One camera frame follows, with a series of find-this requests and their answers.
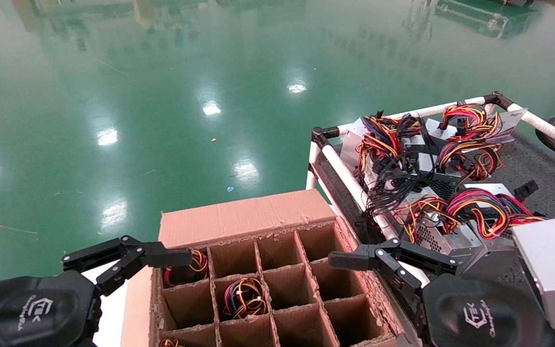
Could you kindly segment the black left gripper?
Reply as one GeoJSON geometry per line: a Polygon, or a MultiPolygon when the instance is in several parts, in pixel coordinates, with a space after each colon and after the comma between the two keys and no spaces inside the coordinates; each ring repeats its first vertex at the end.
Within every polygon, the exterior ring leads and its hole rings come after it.
{"type": "Polygon", "coordinates": [[[1,280],[0,347],[92,347],[100,296],[111,295],[145,267],[182,267],[192,259],[189,248],[123,236],[65,255],[66,272],[54,277],[1,280]],[[95,285],[77,273],[114,261],[95,285]]]}

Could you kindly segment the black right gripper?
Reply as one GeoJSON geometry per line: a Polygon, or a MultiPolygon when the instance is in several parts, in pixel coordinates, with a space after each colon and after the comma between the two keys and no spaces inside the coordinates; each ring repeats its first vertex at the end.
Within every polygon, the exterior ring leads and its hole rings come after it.
{"type": "MultiPolygon", "coordinates": [[[[329,264],[350,271],[377,271],[399,294],[420,294],[422,282],[402,264],[432,273],[455,273],[457,262],[411,242],[389,239],[332,251],[329,264]]],[[[542,347],[551,327],[533,296],[503,283],[444,274],[425,286],[423,338],[433,347],[542,347]]]]}

